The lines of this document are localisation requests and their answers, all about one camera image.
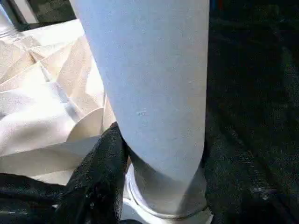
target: black fabric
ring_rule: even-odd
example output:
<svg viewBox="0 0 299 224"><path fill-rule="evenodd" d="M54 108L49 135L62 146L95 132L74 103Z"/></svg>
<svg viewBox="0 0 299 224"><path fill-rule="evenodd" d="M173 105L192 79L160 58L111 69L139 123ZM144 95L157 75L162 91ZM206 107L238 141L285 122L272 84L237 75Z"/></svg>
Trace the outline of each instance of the black fabric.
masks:
<svg viewBox="0 0 299 224"><path fill-rule="evenodd" d="M128 154L116 123L103 133L67 183L53 223L118 223Z"/></svg>
<svg viewBox="0 0 299 224"><path fill-rule="evenodd" d="M14 198L40 203L60 202L64 186L47 184L26 176L0 174L0 198Z"/></svg>
<svg viewBox="0 0 299 224"><path fill-rule="evenodd" d="M299 44L291 37L299 31L269 22L210 25L204 167L214 223L298 222ZM253 204L278 217L262 219Z"/></svg>
<svg viewBox="0 0 299 224"><path fill-rule="evenodd" d="M55 209L36 202L0 199L0 224L47 224Z"/></svg>

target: white fabric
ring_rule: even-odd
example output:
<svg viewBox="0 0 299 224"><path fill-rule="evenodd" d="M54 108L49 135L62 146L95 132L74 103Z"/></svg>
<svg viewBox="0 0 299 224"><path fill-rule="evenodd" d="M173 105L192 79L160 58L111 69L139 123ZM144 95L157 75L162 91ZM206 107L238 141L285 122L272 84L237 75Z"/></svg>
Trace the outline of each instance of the white fabric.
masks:
<svg viewBox="0 0 299 224"><path fill-rule="evenodd" d="M115 121L110 108L103 119L109 103L80 22L2 39L0 50L0 172L38 176L76 167L87 151L74 145ZM29 154L35 165L21 160ZM56 164L58 154L65 162Z"/></svg>

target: white fitting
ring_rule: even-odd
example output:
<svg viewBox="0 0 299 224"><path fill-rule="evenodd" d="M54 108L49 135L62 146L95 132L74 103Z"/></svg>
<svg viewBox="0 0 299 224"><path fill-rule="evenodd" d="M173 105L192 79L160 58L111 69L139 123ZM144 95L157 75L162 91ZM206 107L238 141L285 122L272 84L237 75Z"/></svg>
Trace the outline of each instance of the white fitting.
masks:
<svg viewBox="0 0 299 224"><path fill-rule="evenodd" d="M208 0L76 0L131 147L136 195L161 216L202 209Z"/></svg>

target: white cylindrical tube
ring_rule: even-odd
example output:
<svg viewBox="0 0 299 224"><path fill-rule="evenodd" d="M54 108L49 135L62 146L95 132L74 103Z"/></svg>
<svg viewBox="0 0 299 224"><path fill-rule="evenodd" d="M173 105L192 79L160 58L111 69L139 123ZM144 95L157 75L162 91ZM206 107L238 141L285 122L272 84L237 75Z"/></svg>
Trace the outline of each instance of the white cylindrical tube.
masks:
<svg viewBox="0 0 299 224"><path fill-rule="evenodd" d="M74 5L135 154L136 195L149 210L169 217L202 208L208 0Z"/></svg>

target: cardboard tube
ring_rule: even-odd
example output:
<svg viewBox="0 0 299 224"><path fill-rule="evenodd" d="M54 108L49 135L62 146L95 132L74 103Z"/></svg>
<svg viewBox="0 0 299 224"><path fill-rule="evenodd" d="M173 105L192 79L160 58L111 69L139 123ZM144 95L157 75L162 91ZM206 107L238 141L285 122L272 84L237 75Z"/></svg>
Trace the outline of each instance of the cardboard tube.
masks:
<svg viewBox="0 0 299 224"><path fill-rule="evenodd" d="M134 152L133 196L168 218L202 209L208 0L73 4Z"/></svg>

